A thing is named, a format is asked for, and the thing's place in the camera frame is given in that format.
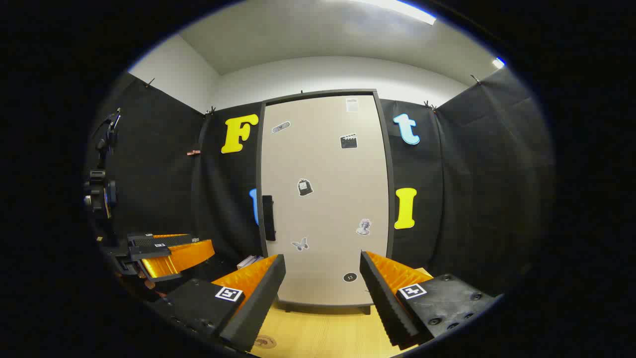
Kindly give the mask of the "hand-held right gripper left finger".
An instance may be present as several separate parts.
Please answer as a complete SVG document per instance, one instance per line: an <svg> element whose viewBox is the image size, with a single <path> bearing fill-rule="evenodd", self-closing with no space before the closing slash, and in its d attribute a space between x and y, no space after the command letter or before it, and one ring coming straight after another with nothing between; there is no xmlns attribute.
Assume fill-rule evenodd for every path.
<svg viewBox="0 0 636 358"><path fill-rule="evenodd" d="M277 254L215 281L190 279L149 308L211 348L250 352L286 275Z"/></svg>

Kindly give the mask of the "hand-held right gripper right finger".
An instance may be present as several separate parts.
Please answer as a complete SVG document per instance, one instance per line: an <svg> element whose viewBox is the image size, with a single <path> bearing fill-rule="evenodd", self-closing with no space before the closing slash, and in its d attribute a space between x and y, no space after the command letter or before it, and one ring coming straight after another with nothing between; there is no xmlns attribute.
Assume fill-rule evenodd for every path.
<svg viewBox="0 0 636 358"><path fill-rule="evenodd" d="M502 299L453 274L433 277L367 250L360 274L390 343L401 349L444 339Z"/></svg>

